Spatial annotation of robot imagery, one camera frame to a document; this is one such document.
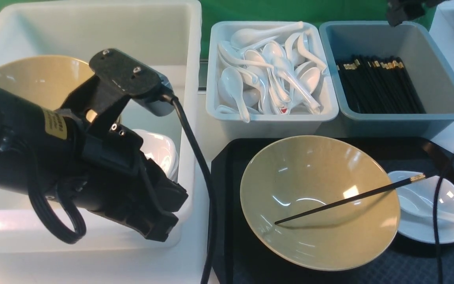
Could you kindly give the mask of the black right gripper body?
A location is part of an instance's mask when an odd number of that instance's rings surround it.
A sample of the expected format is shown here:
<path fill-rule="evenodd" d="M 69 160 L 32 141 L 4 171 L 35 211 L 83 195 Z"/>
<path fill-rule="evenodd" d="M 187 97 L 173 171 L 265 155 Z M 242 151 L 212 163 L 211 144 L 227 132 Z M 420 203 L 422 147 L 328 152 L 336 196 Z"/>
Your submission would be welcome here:
<path fill-rule="evenodd" d="M 444 0 L 388 0 L 386 20 L 392 27 L 404 22 L 415 22 L 431 27 L 436 7 Z"/>

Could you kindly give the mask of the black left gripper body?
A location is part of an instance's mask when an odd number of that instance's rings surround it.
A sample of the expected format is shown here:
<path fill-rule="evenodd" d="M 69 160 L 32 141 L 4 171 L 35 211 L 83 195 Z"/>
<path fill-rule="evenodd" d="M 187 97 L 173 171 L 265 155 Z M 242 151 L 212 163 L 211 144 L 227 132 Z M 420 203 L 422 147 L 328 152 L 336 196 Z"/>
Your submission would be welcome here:
<path fill-rule="evenodd" d="M 74 155 L 61 177 L 75 205 L 166 241 L 188 193 L 140 151 L 142 137 L 116 122 L 130 100 L 96 75 L 68 95 L 58 112 L 74 126 Z"/>

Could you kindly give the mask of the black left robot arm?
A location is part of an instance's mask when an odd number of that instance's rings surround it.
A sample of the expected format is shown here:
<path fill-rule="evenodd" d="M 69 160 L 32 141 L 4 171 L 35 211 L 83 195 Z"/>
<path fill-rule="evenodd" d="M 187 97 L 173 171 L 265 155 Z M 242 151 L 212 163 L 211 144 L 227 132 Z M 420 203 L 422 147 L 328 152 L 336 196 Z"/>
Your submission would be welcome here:
<path fill-rule="evenodd" d="M 87 232 L 80 208 L 165 241 L 187 191 L 140 150 L 143 138 L 115 122 L 134 99 L 176 103 L 158 75 L 94 75 L 51 111 L 0 88 L 0 188 L 22 192 L 45 228 L 67 244 Z"/>

